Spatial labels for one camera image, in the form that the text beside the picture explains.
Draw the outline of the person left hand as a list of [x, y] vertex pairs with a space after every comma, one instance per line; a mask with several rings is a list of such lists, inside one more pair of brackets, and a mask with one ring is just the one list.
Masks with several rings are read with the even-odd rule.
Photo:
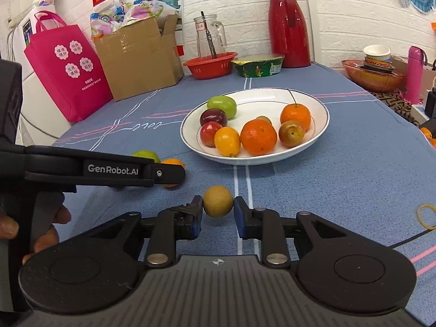
[[[25, 264], [33, 255], [57, 245], [60, 241], [54, 224], [65, 225], [72, 220], [71, 213], [61, 205], [53, 216], [44, 213], [41, 218], [32, 222], [32, 248], [23, 257]], [[19, 224], [1, 210], [1, 240], [14, 239], [21, 232]]]

